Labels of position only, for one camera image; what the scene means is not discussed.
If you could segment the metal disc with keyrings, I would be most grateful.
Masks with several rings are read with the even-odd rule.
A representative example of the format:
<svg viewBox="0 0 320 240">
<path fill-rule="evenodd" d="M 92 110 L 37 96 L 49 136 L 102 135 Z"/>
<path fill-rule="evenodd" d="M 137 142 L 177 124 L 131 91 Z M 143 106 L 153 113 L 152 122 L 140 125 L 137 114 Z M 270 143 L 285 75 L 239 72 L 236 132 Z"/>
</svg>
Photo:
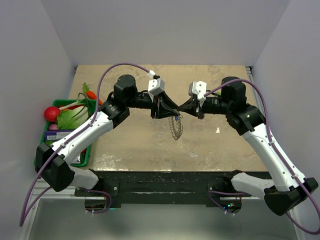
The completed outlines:
<svg viewBox="0 0 320 240">
<path fill-rule="evenodd" d="M 184 127 L 182 125 L 183 116 L 179 114 L 180 121 L 175 121 L 175 117 L 168 118 L 169 129 L 172 138 L 177 141 L 183 134 Z"/>
</svg>

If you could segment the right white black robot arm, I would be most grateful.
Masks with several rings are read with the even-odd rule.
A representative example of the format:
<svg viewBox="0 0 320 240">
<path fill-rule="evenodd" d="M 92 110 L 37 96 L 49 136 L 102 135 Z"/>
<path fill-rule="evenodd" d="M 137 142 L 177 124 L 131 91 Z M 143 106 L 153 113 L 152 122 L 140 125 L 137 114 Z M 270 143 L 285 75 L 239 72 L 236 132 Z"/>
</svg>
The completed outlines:
<svg viewBox="0 0 320 240">
<path fill-rule="evenodd" d="M 224 115 L 227 123 L 249 143 L 271 179 L 253 177 L 235 170 L 223 183 L 223 192 L 230 197 L 243 192 L 264 200 L 278 216 L 289 212 L 318 188 L 318 182 L 307 178 L 291 162 L 273 136 L 267 113 L 247 102 L 246 81 L 226 77 L 221 81 L 220 96 L 212 96 L 203 81 L 189 85 L 190 99 L 178 107 L 180 112 L 203 119 L 205 114 Z"/>
</svg>

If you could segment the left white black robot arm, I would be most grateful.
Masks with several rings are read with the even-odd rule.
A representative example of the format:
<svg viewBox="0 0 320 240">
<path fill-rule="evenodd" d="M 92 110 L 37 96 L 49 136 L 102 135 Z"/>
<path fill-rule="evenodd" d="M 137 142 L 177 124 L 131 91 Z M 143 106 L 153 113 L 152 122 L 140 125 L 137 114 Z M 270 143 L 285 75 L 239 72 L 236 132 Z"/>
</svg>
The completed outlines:
<svg viewBox="0 0 320 240">
<path fill-rule="evenodd" d="M 178 105 L 168 97 L 164 86 L 164 81 L 155 76 L 149 80 L 148 90 L 138 91 L 132 75 L 121 75 L 112 96 L 85 123 L 51 145 L 44 142 L 37 147 L 36 172 L 56 192 L 73 186 L 99 196 L 104 190 L 99 177 L 92 170 L 72 167 L 73 160 L 100 136 L 120 125 L 130 115 L 130 108 L 150 110 L 153 119 L 178 116 Z"/>
</svg>

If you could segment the orange toy carrot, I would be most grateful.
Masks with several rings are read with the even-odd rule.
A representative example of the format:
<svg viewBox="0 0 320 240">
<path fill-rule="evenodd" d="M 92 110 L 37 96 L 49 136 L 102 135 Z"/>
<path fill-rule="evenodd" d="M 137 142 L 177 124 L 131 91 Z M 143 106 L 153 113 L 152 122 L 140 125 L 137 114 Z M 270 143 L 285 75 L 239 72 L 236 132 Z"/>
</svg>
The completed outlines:
<svg viewBox="0 0 320 240">
<path fill-rule="evenodd" d="M 103 104 L 103 102 L 97 97 L 97 95 L 93 91 L 90 90 L 90 88 L 85 82 L 82 84 L 82 91 L 89 99 L 98 100 L 98 104 L 100 106 Z"/>
</svg>

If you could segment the green plastic crate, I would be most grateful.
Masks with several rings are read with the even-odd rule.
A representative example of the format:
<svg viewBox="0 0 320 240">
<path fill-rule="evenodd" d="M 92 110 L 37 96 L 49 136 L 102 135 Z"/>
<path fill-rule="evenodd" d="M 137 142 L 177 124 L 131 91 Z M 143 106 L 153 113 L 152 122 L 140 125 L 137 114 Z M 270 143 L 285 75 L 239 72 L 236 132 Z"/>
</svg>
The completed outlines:
<svg viewBox="0 0 320 240">
<path fill-rule="evenodd" d="M 48 121 L 46 123 L 40 142 L 50 145 L 63 139 L 93 115 L 95 107 L 95 100 L 54 100 L 49 110 L 44 113 L 44 116 L 50 116 L 52 120 L 56 117 L 56 122 Z"/>
</svg>

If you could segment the toy bok choy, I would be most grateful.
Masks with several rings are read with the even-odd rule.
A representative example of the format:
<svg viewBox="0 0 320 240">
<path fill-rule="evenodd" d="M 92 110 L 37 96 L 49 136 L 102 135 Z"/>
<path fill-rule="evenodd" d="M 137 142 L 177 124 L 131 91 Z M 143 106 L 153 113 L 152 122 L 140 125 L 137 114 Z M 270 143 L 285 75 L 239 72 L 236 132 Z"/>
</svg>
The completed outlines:
<svg viewBox="0 0 320 240">
<path fill-rule="evenodd" d="M 94 112 L 94 104 L 85 96 L 79 93 L 77 100 L 67 105 L 57 116 L 57 128 L 59 130 L 74 130 L 85 123 Z"/>
</svg>

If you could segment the white silver packet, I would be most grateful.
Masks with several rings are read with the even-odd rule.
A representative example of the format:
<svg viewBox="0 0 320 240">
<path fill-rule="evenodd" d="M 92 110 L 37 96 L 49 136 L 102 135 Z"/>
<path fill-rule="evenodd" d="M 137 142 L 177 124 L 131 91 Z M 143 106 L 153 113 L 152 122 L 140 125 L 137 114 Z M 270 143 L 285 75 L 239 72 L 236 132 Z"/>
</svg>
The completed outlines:
<svg viewBox="0 0 320 240">
<path fill-rule="evenodd" d="M 74 166 L 85 166 L 86 165 L 86 155 L 84 153 L 79 154 L 73 161 Z"/>
</svg>

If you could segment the red toy radish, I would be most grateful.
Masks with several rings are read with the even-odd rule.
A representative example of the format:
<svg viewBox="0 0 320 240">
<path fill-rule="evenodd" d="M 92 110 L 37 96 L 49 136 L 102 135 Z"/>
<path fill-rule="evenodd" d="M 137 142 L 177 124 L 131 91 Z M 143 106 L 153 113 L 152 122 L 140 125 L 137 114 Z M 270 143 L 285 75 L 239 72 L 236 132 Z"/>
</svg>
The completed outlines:
<svg viewBox="0 0 320 240">
<path fill-rule="evenodd" d="M 50 123 L 55 123 L 60 113 L 61 113 L 61 110 L 58 107 L 49 106 L 45 109 L 43 116 L 46 121 Z"/>
</svg>

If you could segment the pink toy onion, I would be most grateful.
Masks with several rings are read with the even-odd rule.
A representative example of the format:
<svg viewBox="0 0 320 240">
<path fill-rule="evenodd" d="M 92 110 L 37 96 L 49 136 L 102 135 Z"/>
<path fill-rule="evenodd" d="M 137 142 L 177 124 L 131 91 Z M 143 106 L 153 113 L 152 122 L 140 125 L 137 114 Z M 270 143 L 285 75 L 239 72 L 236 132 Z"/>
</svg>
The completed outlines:
<svg viewBox="0 0 320 240">
<path fill-rule="evenodd" d="M 48 127 L 48 130 L 49 131 L 57 131 L 59 128 L 58 128 L 58 125 L 57 124 L 51 124 L 49 127 Z"/>
</svg>

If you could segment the purple box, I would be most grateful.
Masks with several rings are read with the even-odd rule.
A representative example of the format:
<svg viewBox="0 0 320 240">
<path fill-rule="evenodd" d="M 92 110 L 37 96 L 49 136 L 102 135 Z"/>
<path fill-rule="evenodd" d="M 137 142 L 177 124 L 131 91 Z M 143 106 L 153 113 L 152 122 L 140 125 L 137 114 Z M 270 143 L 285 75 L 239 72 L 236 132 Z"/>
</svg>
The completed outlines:
<svg viewBox="0 0 320 240">
<path fill-rule="evenodd" d="M 44 132 L 44 141 L 58 141 L 73 132 L 73 129 L 67 130 L 46 130 Z"/>
</svg>

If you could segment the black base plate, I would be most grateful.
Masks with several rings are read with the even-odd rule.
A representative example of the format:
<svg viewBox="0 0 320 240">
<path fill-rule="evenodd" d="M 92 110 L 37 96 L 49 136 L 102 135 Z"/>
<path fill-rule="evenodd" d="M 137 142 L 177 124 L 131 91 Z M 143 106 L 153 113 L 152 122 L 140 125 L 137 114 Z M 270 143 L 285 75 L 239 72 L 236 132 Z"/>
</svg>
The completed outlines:
<svg viewBox="0 0 320 240">
<path fill-rule="evenodd" d="M 104 203 L 112 208 L 124 204 L 222 206 L 235 214 L 246 195 L 227 184 L 226 172 L 99 171 L 95 192 L 76 188 L 73 195 L 86 197 L 88 210 L 100 210 Z"/>
</svg>

